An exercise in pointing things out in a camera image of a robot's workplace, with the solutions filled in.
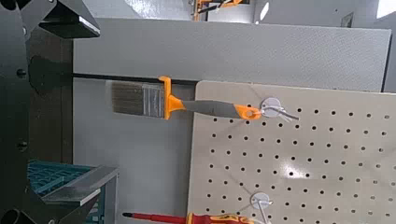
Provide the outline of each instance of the paintbrush bristles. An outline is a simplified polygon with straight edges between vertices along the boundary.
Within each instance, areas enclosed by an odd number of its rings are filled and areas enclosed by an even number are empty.
[[[111,83],[113,111],[121,114],[143,115],[143,85],[134,82]]]
[[[162,84],[112,81],[113,111],[121,114],[163,118],[164,92]]]

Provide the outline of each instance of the paintbrush handle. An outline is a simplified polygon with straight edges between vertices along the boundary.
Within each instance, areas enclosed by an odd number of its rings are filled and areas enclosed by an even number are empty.
[[[181,101],[184,109],[214,117],[229,119],[259,119],[262,116],[258,108],[234,105],[220,101]]]

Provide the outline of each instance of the pegboard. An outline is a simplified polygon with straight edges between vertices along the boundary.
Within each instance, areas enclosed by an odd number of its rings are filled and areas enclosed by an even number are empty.
[[[197,100],[259,107],[275,97],[300,118],[194,115],[189,211],[278,223],[395,223],[396,95],[203,81]]]

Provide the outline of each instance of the blue crate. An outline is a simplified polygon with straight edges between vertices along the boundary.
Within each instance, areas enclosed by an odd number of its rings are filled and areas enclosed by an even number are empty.
[[[40,197],[43,197],[79,176],[88,173],[93,167],[46,161],[30,161],[27,169],[27,178],[30,180],[33,190]],[[87,215],[87,224],[104,223],[105,189],[105,186],[101,188],[98,201]]]

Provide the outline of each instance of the gray wall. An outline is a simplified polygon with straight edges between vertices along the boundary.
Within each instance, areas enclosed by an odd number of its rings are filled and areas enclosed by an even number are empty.
[[[75,41],[75,73],[380,91],[389,46],[384,30],[98,22],[101,37]]]
[[[226,7],[219,11],[211,11],[208,21],[253,23],[255,8],[256,2],[250,0],[250,4],[240,4],[237,7]]]
[[[378,0],[361,0],[361,3],[355,9],[355,18],[353,27],[371,28],[371,29],[391,29],[396,32],[396,12],[383,18],[377,19]],[[396,92],[396,38],[392,38],[392,48],[389,53],[389,65],[387,79],[385,82],[385,91]]]
[[[83,0],[95,18],[191,20],[189,0]]]
[[[339,27],[360,0],[257,0],[254,21],[265,3],[269,10],[261,23]]]

